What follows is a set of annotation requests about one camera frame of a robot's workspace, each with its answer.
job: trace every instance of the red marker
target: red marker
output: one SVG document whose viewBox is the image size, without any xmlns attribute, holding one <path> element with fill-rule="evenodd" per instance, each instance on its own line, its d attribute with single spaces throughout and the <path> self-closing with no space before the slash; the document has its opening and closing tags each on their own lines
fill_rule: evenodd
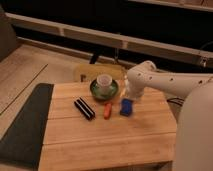
<svg viewBox="0 0 213 171">
<path fill-rule="evenodd" d="M 104 107 L 104 119 L 109 119 L 111 116 L 112 103 L 105 104 Z"/>
</svg>

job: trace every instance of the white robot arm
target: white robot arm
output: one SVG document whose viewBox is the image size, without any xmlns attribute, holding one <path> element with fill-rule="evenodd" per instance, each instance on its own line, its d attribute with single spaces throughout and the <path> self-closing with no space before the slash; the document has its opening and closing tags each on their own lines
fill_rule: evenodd
<svg viewBox="0 0 213 171">
<path fill-rule="evenodd" d="M 144 87 L 185 98 L 172 171 L 213 171 L 213 74 L 159 73 L 151 61 L 127 72 L 126 95 L 137 99 Z"/>
</svg>

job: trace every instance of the black cable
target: black cable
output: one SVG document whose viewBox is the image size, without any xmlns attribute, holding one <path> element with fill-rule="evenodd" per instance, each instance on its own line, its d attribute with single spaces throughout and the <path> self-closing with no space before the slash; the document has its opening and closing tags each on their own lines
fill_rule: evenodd
<svg viewBox="0 0 213 171">
<path fill-rule="evenodd" d="M 183 104 L 182 103 L 178 103 L 178 102 L 175 102 L 175 101 L 172 101 L 172 100 L 167 100 L 168 103 L 173 103 L 173 104 L 176 104 L 178 106 L 182 106 Z"/>
<path fill-rule="evenodd" d="M 204 2 L 205 2 L 205 0 L 202 0 L 201 3 L 200 3 L 200 5 L 203 5 Z"/>
<path fill-rule="evenodd" d="M 169 98 L 167 100 L 179 100 L 179 101 L 184 101 L 184 99 L 181 99 L 179 97 L 174 97 L 174 98 Z"/>
<path fill-rule="evenodd" d="M 206 46 L 212 45 L 213 41 L 207 42 L 200 47 L 200 50 L 203 50 Z"/>
</svg>

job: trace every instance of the wooden table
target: wooden table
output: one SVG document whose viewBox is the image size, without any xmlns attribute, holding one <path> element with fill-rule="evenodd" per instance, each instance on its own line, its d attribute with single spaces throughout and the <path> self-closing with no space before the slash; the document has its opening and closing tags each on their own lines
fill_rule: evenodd
<svg viewBox="0 0 213 171">
<path fill-rule="evenodd" d="M 56 84 L 52 95 L 39 170 L 92 170 L 171 161 L 176 123 L 163 93 L 145 88 L 134 102 L 131 117 L 120 111 L 120 92 L 112 115 L 104 120 L 104 105 L 91 97 L 89 82 Z M 96 112 L 87 121 L 75 108 L 82 97 Z"/>
</svg>

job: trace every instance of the teacup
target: teacup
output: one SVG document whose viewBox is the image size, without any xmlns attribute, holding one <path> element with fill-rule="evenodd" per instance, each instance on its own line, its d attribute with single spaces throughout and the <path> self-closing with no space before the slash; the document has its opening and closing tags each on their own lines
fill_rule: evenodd
<svg viewBox="0 0 213 171">
<path fill-rule="evenodd" d="M 112 84 L 112 77 L 109 74 L 101 74 L 98 75 L 96 81 L 100 94 L 107 95 Z"/>
</svg>

